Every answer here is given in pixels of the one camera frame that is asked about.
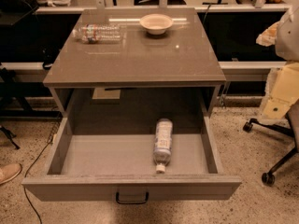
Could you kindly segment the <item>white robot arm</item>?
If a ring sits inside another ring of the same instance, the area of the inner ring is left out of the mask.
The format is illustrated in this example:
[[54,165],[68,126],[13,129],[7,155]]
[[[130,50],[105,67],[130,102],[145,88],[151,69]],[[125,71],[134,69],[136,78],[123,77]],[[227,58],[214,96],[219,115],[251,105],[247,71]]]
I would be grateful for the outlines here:
[[290,7],[280,21],[258,35],[256,43],[274,45],[276,55],[286,61],[269,73],[260,106],[262,119],[282,119],[299,99],[299,7]]

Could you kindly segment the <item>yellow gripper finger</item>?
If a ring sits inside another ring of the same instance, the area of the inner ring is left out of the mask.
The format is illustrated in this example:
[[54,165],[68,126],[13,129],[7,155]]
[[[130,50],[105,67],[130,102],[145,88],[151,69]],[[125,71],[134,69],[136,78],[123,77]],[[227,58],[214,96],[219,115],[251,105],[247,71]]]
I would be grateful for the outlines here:
[[261,46],[269,47],[276,44],[278,21],[265,29],[256,38],[256,43]]
[[282,119],[299,100],[299,63],[272,68],[260,105],[259,119]]

